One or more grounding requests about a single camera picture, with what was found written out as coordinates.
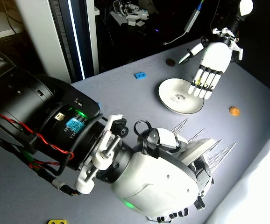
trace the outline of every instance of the white led strip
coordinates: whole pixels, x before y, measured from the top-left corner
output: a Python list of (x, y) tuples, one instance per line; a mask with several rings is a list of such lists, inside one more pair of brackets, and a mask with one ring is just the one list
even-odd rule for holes
[(74, 15), (73, 15), (73, 10), (71, 8), (71, 0), (68, 0), (68, 4), (69, 4), (69, 11), (70, 11), (70, 16), (71, 16), (71, 24), (73, 26), (73, 33), (74, 33), (75, 43), (76, 43), (76, 47), (77, 47), (77, 53), (78, 53), (78, 58), (79, 58), (79, 63), (80, 63), (80, 68), (81, 68), (81, 73), (82, 73), (82, 78), (85, 79), (84, 71), (83, 71), (83, 64), (82, 64), (81, 54), (80, 54), (80, 49), (79, 49), (79, 43), (78, 43), (78, 38), (77, 38), (77, 33), (76, 33)]

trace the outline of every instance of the blue label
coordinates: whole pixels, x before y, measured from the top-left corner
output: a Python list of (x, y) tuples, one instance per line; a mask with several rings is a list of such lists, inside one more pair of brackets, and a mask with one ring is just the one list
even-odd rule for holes
[(75, 118), (70, 119), (66, 123), (66, 126), (76, 133), (80, 132), (85, 127), (85, 125), (81, 121), (78, 121)]

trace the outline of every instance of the blue block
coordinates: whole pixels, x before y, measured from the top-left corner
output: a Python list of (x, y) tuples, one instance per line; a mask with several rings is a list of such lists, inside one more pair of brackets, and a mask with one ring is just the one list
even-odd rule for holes
[(138, 72), (138, 73), (136, 73), (136, 74), (134, 74), (135, 75), (135, 77), (137, 78), (137, 79), (142, 79), (142, 78), (146, 78), (146, 74), (145, 74), (145, 72)]

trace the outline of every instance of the white plate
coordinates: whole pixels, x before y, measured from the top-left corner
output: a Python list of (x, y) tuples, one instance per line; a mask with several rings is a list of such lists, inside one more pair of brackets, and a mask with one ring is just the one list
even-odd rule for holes
[(171, 111), (180, 114), (191, 114), (200, 111), (204, 99), (188, 94), (191, 83), (180, 79), (171, 78), (161, 83), (159, 96), (162, 103)]

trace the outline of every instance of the gray table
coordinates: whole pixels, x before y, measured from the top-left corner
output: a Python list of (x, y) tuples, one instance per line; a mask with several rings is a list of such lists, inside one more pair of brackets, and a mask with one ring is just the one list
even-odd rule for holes
[[(189, 118), (181, 132), (188, 139), (205, 128), (201, 138), (224, 140), (218, 149), (238, 142), (214, 173), (215, 185), (205, 197), (206, 209), (197, 211), (191, 206), (189, 216), (175, 223), (204, 223), (270, 137), (270, 90), (234, 63), (200, 112), (184, 116), (162, 105), (157, 94), (159, 84), (174, 77), (191, 81), (201, 55), (175, 67), (167, 66), (165, 59), (178, 61), (187, 48), (197, 43), (194, 41), (73, 84), (99, 101), (105, 115), (124, 115), (130, 129), (125, 141), (130, 146), (136, 144), (133, 125), (140, 119), (149, 120), (154, 127), (172, 129)], [(139, 71), (145, 71), (148, 77), (136, 80), (134, 73)], [(240, 108), (239, 117), (229, 114), (228, 108), (232, 105)], [(76, 172), (66, 169), (61, 179), (73, 184), (76, 176)], [(110, 185), (96, 181), (90, 195), (69, 197), (0, 148), (0, 224), (45, 224), (50, 219), (66, 219), (69, 224), (146, 223), (145, 217), (116, 199)]]

